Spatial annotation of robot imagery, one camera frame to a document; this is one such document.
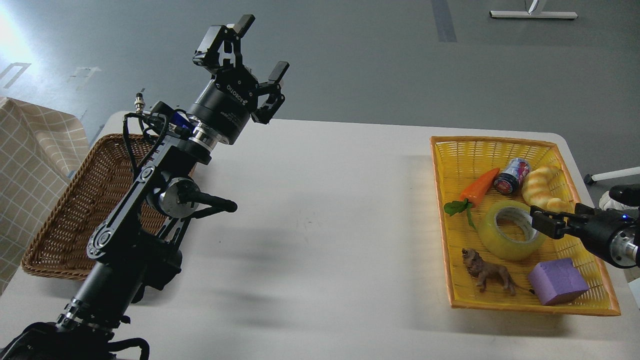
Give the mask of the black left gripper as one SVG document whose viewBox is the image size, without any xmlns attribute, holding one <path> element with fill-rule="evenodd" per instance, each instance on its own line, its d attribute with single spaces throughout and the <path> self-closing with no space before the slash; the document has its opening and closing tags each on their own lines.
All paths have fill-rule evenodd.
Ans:
<svg viewBox="0 0 640 360">
<path fill-rule="evenodd" d="M 235 144 L 250 117 L 267 125 L 286 100 L 282 78 L 290 68 L 287 61 L 278 61 L 261 83 L 243 67 L 242 38 L 255 20 L 254 14 L 244 14 L 236 23 L 210 26 L 192 57 L 195 66 L 215 76 L 187 114 L 219 133 L 226 145 Z M 262 96 L 267 98 L 258 106 Z"/>
</svg>

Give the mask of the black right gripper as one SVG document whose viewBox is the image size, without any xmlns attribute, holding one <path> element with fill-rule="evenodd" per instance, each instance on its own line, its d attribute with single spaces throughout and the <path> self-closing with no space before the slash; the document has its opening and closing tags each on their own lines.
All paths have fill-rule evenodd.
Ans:
<svg viewBox="0 0 640 360">
<path fill-rule="evenodd" d="M 569 235 L 585 249 L 618 269 L 639 267 L 639 210 L 597 209 L 583 203 L 569 212 L 530 206 L 531 226 L 550 239 Z"/>
</svg>

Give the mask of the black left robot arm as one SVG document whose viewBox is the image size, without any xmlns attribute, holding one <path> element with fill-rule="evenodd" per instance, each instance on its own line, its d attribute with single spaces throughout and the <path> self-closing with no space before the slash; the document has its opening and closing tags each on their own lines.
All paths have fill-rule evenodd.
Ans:
<svg viewBox="0 0 640 360">
<path fill-rule="evenodd" d="M 253 14 L 208 28 L 192 61 L 211 75 L 185 111 L 159 101 L 124 114 L 122 139 L 131 185 L 87 240 L 92 270 L 55 322 L 35 322 L 1 351 L 3 360 L 114 360 L 133 347 L 150 357 L 140 337 L 114 341 L 130 323 L 125 312 L 146 287 L 162 290 L 181 272 L 180 246 L 193 219 L 233 213 L 235 202 L 201 191 L 190 176 L 207 165 L 219 143 L 232 145 L 249 120 L 267 125 L 285 102 L 281 81 L 290 64 L 279 61 L 259 82 L 243 64 L 242 38 Z"/>
</svg>

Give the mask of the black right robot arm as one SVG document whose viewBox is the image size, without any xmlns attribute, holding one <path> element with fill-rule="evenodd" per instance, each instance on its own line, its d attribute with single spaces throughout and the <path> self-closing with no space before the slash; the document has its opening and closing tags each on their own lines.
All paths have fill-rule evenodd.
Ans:
<svg viewBox="0 0 640 360">
<path fill-rule="evenodd" d="M 532 228 L 558 240 L 579 239 L 586 251 L 618 269 L 639 267 L 639 215 L 631 210 L 597 209 L 577 203 L 574 212 L 531 205 Z"/>
</svg>

